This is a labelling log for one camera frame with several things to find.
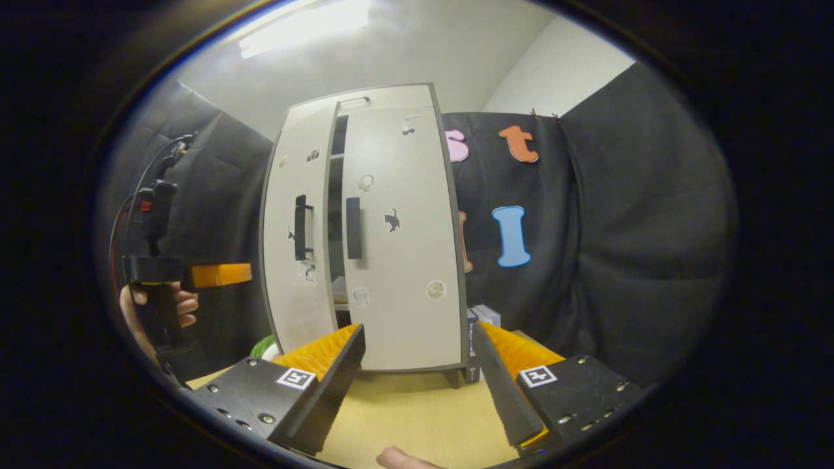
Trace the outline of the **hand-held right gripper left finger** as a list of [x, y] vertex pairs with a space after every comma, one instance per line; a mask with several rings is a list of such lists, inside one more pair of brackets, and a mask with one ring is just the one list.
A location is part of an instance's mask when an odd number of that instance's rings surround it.
[[350, 324], [275, 360], [244, 358], [191, 392], [220, 421], [315, 456], [360, 370], [365, 329]]

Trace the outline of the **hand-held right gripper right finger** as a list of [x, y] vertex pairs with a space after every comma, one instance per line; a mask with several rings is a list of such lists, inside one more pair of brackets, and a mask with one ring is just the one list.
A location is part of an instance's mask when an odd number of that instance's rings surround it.
[[591, 354], [566, 358], [494, 324], [477, 322], [472, 344], [504, 434], [521, 455], [571, 451], [646, 395]]

